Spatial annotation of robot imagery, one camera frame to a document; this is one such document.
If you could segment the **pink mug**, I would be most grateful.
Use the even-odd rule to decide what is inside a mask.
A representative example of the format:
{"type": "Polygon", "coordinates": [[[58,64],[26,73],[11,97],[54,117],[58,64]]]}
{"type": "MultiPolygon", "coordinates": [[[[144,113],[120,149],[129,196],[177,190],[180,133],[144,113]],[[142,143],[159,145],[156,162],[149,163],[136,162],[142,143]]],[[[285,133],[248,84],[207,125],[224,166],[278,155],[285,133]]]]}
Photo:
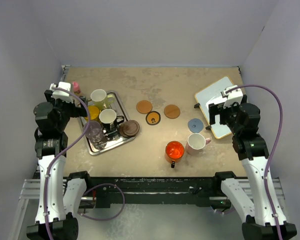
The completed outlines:
{"type": "Polygon", "coordinates": [[[200,133],[192,133],[187,139],[185,150],[189,155],[195,156],[200,154],[210,142],[210,138],[205,138],[200,133]]]}

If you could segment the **silver metal tray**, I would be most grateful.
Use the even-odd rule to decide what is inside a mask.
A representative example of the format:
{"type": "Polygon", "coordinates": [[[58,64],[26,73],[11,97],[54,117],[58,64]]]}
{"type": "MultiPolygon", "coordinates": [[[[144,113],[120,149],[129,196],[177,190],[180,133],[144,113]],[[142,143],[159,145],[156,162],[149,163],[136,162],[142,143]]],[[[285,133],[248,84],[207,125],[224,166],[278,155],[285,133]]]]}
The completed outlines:
{"type": "Polygon", "coordinates": [[[120,126],[129,121],[130,117],[120,95],[114,90],[109,90],[106,93],[110,102],[108,109],[112,109],[116,113],[116,120],[106,124],[99,120],[103,135],[98,137],[98,142],[93,141],[87,136],[83,138],[87,150],[92,156],[110,151],[136,138],[136,136],[128,136],[124,133],[120,133],[120,126]]]}

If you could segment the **dark wood coaster top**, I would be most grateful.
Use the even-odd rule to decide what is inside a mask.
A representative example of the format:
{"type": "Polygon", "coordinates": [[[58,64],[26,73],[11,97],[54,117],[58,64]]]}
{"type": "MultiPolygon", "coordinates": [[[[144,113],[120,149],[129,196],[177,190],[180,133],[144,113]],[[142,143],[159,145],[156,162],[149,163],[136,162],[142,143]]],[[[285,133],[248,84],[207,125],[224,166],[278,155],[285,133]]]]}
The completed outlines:
{"type": "Polygon", "coordinates": [[[134,137],[140,130],[140,125],[135,120],[128,120],[122,123],[119,127],[119,133],[121,136],[128,138],[134,137]]]}

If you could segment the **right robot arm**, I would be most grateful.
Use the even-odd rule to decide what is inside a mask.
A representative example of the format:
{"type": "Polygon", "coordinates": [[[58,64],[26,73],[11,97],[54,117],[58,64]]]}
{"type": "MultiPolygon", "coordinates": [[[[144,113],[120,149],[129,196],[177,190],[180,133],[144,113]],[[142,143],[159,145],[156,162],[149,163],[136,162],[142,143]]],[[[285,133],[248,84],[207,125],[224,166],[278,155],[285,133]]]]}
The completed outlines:
{"type": "Polygon", "coordinates": [[[229,127],[232,145],[246,172],[252,197],[240,187],[237,179],[227,176],[212,183],[218,196],[226,195],[239,214],[242,234],[246,240],[290,240],[297,235],[296,226],[289,223],[278,201],[265,140],[258,134],[260,109],[251,103],[210,104],[209,122],[229,127]]]}

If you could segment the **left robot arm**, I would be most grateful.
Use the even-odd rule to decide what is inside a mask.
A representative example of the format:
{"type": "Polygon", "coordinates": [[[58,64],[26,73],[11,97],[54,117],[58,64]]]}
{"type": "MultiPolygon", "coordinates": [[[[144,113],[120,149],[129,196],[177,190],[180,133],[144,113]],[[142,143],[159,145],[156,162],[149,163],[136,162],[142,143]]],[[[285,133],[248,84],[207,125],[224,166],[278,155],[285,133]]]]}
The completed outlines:
{"type": "Polygon", "coordinates": [[[72,147],[65,128],[70,118],[89,115],[88,102],[80,97],[80,106],[76,106],[76,95],[60,87],[52,87],[44,95],[46,101],[33,110],[40,190],[35,223],[26,228],[26,236],[30,240],[75,240],[81,198],[91,194],[93,184],[87,171],[71,173],[64,179],[67,150],[72,147]]]}

